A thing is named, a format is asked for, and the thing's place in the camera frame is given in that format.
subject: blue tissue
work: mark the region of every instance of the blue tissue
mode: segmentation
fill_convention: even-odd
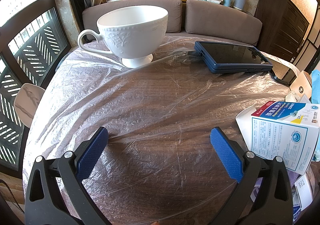
[[[312,77],[311,103],[320,104],[320,72],[319,70],[313,70],[311,77]]]
[[[320,72],[319,70],[313,70],[311,77],[312,77],[311,103],[320,104]],[[320,161],[320,137],[318,137],[318,142],[317,142],[316,150],[313,156],[313,161],[316,161],[316,162]]]

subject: sofa backrest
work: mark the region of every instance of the sofa backrest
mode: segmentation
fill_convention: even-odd
[[[82,12],[82,19],[85,29],[92,29],[98,31],[97,20],[102,15],[124,7],[137,5],[153,5],[166,9],[169,13],[168,17],[168,33],[178,33],[181,31],[181,15],[182,15],[182,1],[181,0],[122,0],[100,4],[85,9]]]
[[[187,0],[185,30],[189,34],[232,39],[254,45],[262,23],[244,12],[219,4]]]

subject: cup base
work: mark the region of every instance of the cup base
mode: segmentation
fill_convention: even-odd
[[[122,58],[122,63],[126,67],[136,68],[144,64],[151,63],[152,59],[153,55],[150,54],[140,58]]]

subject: blue phone case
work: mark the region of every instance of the blue phone case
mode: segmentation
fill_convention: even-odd
[[[205,50],[201,43],[214,43],[214,44],[227,44],[235,45],[232,43],[223,42],[205,42],[196,41],[195,50],[200,54],[200,57],[208,66],[212,73],[235,73],[235,72],[268,72],[273,68],[272,63],[264,56],[262,53],[256,49],[254,46],[245,46],[255,49],[257,54],[259,54],[263,60],[270,63],[270,65],[261,65],[257,63],[217,63],[212,56]]]

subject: wooden cabinet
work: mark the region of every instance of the wooden cabinet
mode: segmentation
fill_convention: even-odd
[[[291,0],[259,0],[254,16],[262,22],[257,48],[291,62],[309,26],[297,6]]]

